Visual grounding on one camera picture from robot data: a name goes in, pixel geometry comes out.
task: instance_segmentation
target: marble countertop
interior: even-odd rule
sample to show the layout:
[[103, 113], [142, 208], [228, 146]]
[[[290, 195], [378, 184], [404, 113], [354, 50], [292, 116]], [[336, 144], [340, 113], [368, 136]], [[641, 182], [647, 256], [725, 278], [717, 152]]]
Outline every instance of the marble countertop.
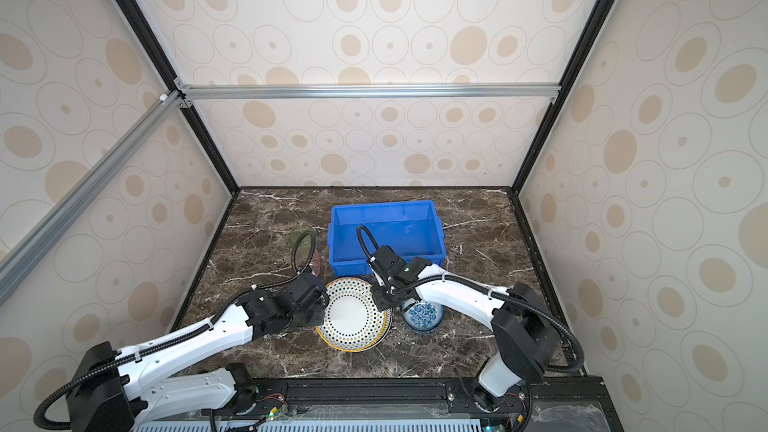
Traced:
[[[489, 284], [523, 282], [541, 295], [505, 190], [245, 189], [226, 220], [183, 325], [212, 314], [251, 284], [290, 277], [289, 236], [299, 229], [315, 229], [325, 264], [323, 280], [336, 278], [328, 265], [326, 244], [331, 207], [427, 198], [435, 202], [446, 234], [444, 268]], [[252, 376], [260, 378], [455, 377], [454, 368], [461, 376], [471, 377], [496, 350], [491, 331], [450, 309], [428, 334], [414, 333], [396, 312], [388, 335], [363, 352], [335, 350], [314, 328], [307, 328], [225, 350], [185, 373], [243, 362]], [[564, 364], [560, 350], [554, 362]]]

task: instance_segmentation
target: wire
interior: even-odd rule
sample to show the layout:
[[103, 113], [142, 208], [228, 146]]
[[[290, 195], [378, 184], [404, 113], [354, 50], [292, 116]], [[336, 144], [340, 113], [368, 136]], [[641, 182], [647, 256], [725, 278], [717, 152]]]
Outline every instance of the wire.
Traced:
[[525, 395], [525, 402], [523, 402], [523, 422], [520, 422], [517, 427], [512, 428], [514, 432], [522, 432], [522, 430], [524, 430], [525, 427], [528, 426], [528, 422], [531, 421], [531, 415], [533, 414], [533, 398], [532, 398], [533, 396], [531, 394], [531, 387], [528, 385], [528, 383], [525, 384], [525, 390], [528, 393]]
[[523, 399], [520, 398], [519, 395], [517, 394], [504, 394], [504, 395], [511, 395], [514, 398], [517, 398], [518, 400], [520, 400], [520, 403], [523, 405], [523, 411], [525, 411], [525, 402], [523, 401]]
[[[310, 254], [306, 258], [306, 262], [304, 263], [303, 267], [301, 269], [296, 266], [296, 252], [299, 250], [299, 245], [301, 244], [304, 237], [307, 235], [310, 236]], [[256, 289], [265, 289], [265, 288], [274, 288], [279, 287], [281, 285], [288, 284], [290, 282], [293, 282], [296, 280], [297, 277], [299, 277], [299, 274], [302, 272], [306, 272], [310, 268], [310, 264], [312, 263], [312, 257], [315, 254], [315, 246], [316, 246], [317, 238], [315, 236], [315, 232], [313, 230], [308, 230], [304, 232], [301, 236], [299, 236], [299, 239], [296, 241], [296, 244], [293, 245], [293, 251], [291, 252], [291, 267], [293, 268], [293, 271], [295, 274], [293, 277], [288, 278], [287, 280], [276, 282], [274, 284], [267, 284], [262, 285], [260, 287], [256, 287]], [[219, 310], [214, 314], [214, 316], [211, 318], [210, 322], [211, 324], [216, 324], [216, 322], [221, 319], [221, 316], [224, 315], [226, 310], [235, 302], [237, 302], [237, 299], [242, 297], [243, 295], [247, 294], [248, 292], [252, 292], [252, 288], [247, 288], [241, 292], [237, 292], [235, 295], [229, 298], [224, 305], [222, 305]], [[148, 355], [155, 354], [161, 350], [165, 350], [168, 347], [173, 347], [175, 345], [181, 344], [182, 342], [188, 341], [192, 338], [197, 337], [198, 335], [202, 334], [203, 332], [211, 330], [211, 327], [208, 326], [208, 324], [203, 324], [196, 328], [193, 331], [187, 332], [186, 334], [180, 335], [176, 338], [172, 338], [168, 341], [162, 342], [160, 344], [153, 345], [151, 347], [147, 347], [146, 349], [142, 349], [138, 352], [139, 358], [147, 357]], [[57, 422], [55, 420], [50, 420], [49, 418], [45, 417], [45, 412], [48, 411], [48, 408], [50, 408], [53, 403], [65, 396], [66, 394], [69, 394], [74, 390], [77, 386], [84, 384], [85, 382], [88, 382], [90, 380], [93, 380], [94, 378], [107, 374], [111, 372], [112, 370], [117, 370], [121, 365], [129, 364], [130, 362], [136, 360], [135, 355], [126, 355], [125, 357], [122, 357], [118, 360], [115, 360], [113, 362], [110, 362], [109, 364], [101, 365], [99, 367], [96, 367], [95, 369], [89, 370], [88, 372], [82, 374], [81, 376], [77, 378], [73, 378], [63, 386], [61, 386], [59, 389], [56, 389], [51, 395], [46, 397], [43, 402], [40, 403], [38, 408], [34, 411], [33, 421], [34, 425], [40, 427], [41, 429], [45, 430], [68, 430], [72, 428], [72, 424], [70, 422]], [[215, 426], [214, 424], [214, 418], [213, 418], [213, 411], [211, 411], [211, 425]]]
[[263, 399], [256, 399], [256, 402], [264, 402], [264, 400], [272, 399], [272, 400], [277, 400], [278, 402], [282, 402], [284, 405], [288, 405], [287, 402], [285, 402], [282, 399], [279, 399], [279, 397], [280, 396], [277, 395], [277, 394], [272, 394], [272, 395], [268, 395], [268, 396], [264, 397]]
[[368, 238], [371, 239], [371, 244], [376, 248], [376, 250], [379, 249], [379, 243], [376, 241], [376, 239], [373, 237], [373, 234], [371, 234], [371, 231], [368, 230], [368, 227], [363, 226], [362, 224], [360, 226], [357, 226], [357, 241], [360, 242], [360, 247], [362, 248], [362, 253], [366, 255], [366, 257], [370, 258], [371, 253], [368, 252], [368, 247], [366, 246], [366, 241], [362, 239], [361, 232], [365, 232], [366, 235], [368, 235]]
[[[302, 268], [299, 269], [299, 267], [296, 265], [296, 253], [299, 251], [299, 246], [301, 245], [302, 240], [304, 240], [304, 237], [306, 237], [307, 235], [310, 236], [310, 253], [306, 256], [306, 262], [304, 262], [304, 265], [302, 266]], [[284, 281], [275, 282], [274, 284], [260, 285], [256, 287], [256, 290], [264, 290], [265, 288], [280, 287], [281, 285], [292, 283], [293, 281], [296, 280], [297, 277], [299, 277], [299, 274], [310, 270], [311, 269], [310, 264], [312, 264], [312, 259], [314, 258], [316, 245], [317, 245], [317, 236], [315, 236], [315, 231], [313, 230], [305, 231], [296, 240], [296, 244], [293, 245], [293, 250], [291, 251], [291, 254], [290, 254], [290, 266], [294, 272], [293, 277], [287, 278]]]
[[[476, 282], [473, 282], [459, 275], [440, 274], [440, 275], [430, 275], [428, 277], [420, 278], [416, 282], [413, 282], [403, 288], [393, 289], [392, 293], [404, 294], [406, 292], [410, 292], [411, 290], [417, 287], [420, 287], [424, 284], [427, 284], [429, 282], [443, 280], [444, 277], [445, 277], [445, 280], [447, 281], [458, 282], [459, 284], [466, 285], [467, 287], [472, 288], [475, 291], [481, 292], [483, 294], [488, 294], [490, 290]], [[538, 315], [540, 318], [552, 324], [552, 327], [554, 327], [555, 330], [557, 330], [560, 333], [560, 336], [571, 344], [571, 347], [576, 356], [576, 359], [574, 360], [574, 362], [571, 365], [564, 366], [564, 367], [559, 365], [550, 365], [548, 367], [549, 370], [562, 372], [565, 374], [576, 374], [580, 371], [581, 367], [584, 365], [584, 350], [582, 349], [581, 344], [579, 343], [578, 339], [573, 334], [573, 332], [571, 332], [570, 329], [568, 329], [568, 326], [564, 325], [562, 322], [554, 318], [552, 314], [550, 314], [549, 312], [543, 311], [538, 307], [530, 305], [526, 301], [520, 300], [515, 297], [511, 297], [506, 294], [500, 294], [499, 292], [490, 292], [490, 296], [500, 301], [507, 302], [515, 306], [516, 308], [522, 308], [524, 310], [527, 310], [528, 312], [533, 312], [534, 314]]]
[[266, 417], [260, 418], [253, 425], [244, 425], [243, 427], [235, 427], [233, 429], [228, 429], [226, 432], [254, 432], [264, 422], [266, 422]]

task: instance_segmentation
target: polka dot plate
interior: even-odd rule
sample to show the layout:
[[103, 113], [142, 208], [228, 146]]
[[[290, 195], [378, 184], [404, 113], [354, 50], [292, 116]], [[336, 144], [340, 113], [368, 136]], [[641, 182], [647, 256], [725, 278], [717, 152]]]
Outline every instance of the polka dot plate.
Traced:
[[381, 341], [392, 326], [392, 310], [380, 312], [371, 285], [354, 277], [338, 278], [326, 286], [330, 303], [317, 327], [320, 338], [335, 349], [361, 352]]

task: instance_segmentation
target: wallpaper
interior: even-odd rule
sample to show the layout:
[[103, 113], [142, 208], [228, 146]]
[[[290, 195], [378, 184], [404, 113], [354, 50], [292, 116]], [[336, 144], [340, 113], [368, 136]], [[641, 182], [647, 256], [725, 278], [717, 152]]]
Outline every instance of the wallpaper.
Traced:
[[620, 0], [525, 185], [628, 432], [768, 423], [766, 30], [766, 0]]
[[548, 97], [200, 100], [240, 186], [508, 186]]
[[165, 88], [110, 0], [0, 0], [0, 260]]
[[142, 0], [197, 85], [558, 82], [595, 0]]
[[0, 430], [37, 430], [94, 345], [168, 331], [229, 197], [172, 112], [0, 307]]

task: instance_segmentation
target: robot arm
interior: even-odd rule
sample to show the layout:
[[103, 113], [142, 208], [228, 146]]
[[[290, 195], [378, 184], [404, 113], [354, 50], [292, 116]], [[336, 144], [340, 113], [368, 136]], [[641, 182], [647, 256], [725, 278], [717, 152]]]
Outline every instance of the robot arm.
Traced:
[[[168, 377], [266, 334], [320, 325], [328, 301], [325, 285], [302, 272], [278, 294], [252, 288], [229, 300], [218, 314], [152, 341], [119, 350], [112, 350], [109, 342], [96, 345], [83, 356], [76, 379], [43, 401], [34, 422], [49, 430], [128, 432], [149, 420], [230, 402], [246, 411], [254, 406], [253, 384], [242, 364]], [[64, 395], [71, 423], [48, 420], [46, 409]]]
[[[435, 302], [461, 312], [493, 331], [498, 352], [475, 378], [472, 396], [478, 406], [493, 411], [507, 390], [521, 380], [538, 382], [544, 372], [575, 372], [583, 364], [581, 345], [568, 328], [547, 312], [543, 301], [526, 284], [494, 287], [452, 274], [423, 258], [409, 263], [387, 245], [369, 254], [358, 228], [358, 239], [376, 274], [371, 286], [379, 310], [398, 306], [408, 298]], [[561, 335], [573, 346], [577, 360], [566, 368], [550, 366]]]

